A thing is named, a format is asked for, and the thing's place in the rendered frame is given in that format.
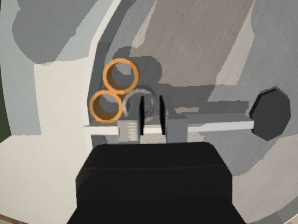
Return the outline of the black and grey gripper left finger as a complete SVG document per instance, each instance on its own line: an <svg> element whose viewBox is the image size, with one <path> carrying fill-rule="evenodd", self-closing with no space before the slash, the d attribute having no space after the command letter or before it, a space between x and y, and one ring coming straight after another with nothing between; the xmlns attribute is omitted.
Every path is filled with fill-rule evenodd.
<svg viewBox="0 0 298 224"><path fill-rule="evenodd" d="M117 121L119 144L140 144L144 122L144 96L135 96L128 115Z"/></svg>

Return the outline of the grey round turntable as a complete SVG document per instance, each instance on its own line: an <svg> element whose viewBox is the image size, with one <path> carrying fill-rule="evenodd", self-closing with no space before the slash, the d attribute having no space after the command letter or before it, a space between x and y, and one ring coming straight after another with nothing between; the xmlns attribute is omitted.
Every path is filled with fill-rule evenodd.
<svg viewBox="0 0 298 224"><path fill-rule="evenodd" d="M213 144L232 173L232 204L246 224L298 215L298 0L114 0L83 82L88 155L119 144L118 120L101 123L89 110L117 58L133 60L137 85L157 97L141 144L166 143L159 95L169 95L189 120L187 142Z"/></svg>

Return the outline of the grey metal bushing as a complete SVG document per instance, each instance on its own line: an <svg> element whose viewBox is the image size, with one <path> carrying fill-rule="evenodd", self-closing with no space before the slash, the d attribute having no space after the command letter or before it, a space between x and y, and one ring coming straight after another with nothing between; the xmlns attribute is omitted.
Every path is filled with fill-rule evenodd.
<svg viewBox="0 0 298 224"><path fill-rule="evenodd" d="M149 95L154 102L154 105L152 105L152 107L148 111L144 112L145 122L148 122L155 116L157 109L158 109L158 102L157 102L156 94L150 87L148 87L146 85L137 85L134 89L132 89L130 92L128 92L126 94L126 96L123 100L123 111L124 111L125 116L128 115L130 107L131 107L128 98L132 94L135 94L135 93L145 93L145 94Z"/></svg>

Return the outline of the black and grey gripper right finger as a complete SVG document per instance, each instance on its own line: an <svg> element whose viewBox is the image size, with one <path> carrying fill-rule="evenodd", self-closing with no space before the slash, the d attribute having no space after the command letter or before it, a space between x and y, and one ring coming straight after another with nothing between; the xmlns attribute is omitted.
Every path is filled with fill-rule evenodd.
<svg viewBox="0 0 298 224"><path fill-rule="evenodd" d="M177 112L168 95L160 95L160 123L166 143L187 142L188 119Z"/></svg>

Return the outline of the bronze bushing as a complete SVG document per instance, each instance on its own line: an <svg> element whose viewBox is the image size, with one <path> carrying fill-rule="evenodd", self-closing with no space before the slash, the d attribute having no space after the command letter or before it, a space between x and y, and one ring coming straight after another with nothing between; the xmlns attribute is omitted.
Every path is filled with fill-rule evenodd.
<svg viewBox="0 0 298 224"><path fill-rule="evenodd" d="M99 98L101 94L110 94L116 98L119 104L119 110L114 113L106 112L102 109L99 103ZM116 94L114 92L111 92L107 87L102 88L98 92L96 92L89 103L89 110L92 114L92 116L101 123L110 124L115 122L119 119L123 112L123 100L125 98L124 94Z"/></svg>
<svg viewBox="0 0 298 224"><path fill-rule="evenodd" d="M119 62L125 62L133 68L133 71L135 73L135 80L131 85L120 86L120 85L116 84L115 81L113 80L112 70L113 70L114 66ZM133 60L128 59L128 58L117 58L115 60L110 61L106 65L106 67L103 71L103 81L104 81L105 86L111 92L114 92L116 94L125 94L125 93L130 92L132 89L135 88L139 78L140 78L140 70L139 70L138 65Z"/></svg>

